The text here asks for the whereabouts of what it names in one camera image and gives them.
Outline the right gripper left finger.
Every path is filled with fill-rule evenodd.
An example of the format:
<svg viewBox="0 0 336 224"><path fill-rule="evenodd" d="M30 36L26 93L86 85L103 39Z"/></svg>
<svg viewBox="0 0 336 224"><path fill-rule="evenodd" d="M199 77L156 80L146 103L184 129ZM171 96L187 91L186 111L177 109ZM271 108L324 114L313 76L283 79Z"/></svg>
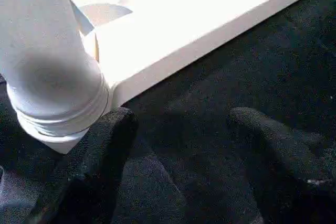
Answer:
<svg viewBox="0 0 336 224"><path fill-rule="evenodd" d="M42 223L110 223L137 129L130 109L117 108L101 117L48 179Z"/></svg>

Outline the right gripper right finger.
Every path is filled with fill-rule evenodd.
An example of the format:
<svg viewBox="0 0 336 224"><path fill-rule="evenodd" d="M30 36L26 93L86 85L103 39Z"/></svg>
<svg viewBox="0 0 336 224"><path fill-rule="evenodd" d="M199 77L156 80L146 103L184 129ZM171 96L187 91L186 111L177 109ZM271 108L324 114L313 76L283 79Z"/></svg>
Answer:
<svg viewBox="0 0 336 224"><path fill-rule="evenodd" d="M335 140L248 107L231 109L228 127L268 223L335 223Z"/></svg>

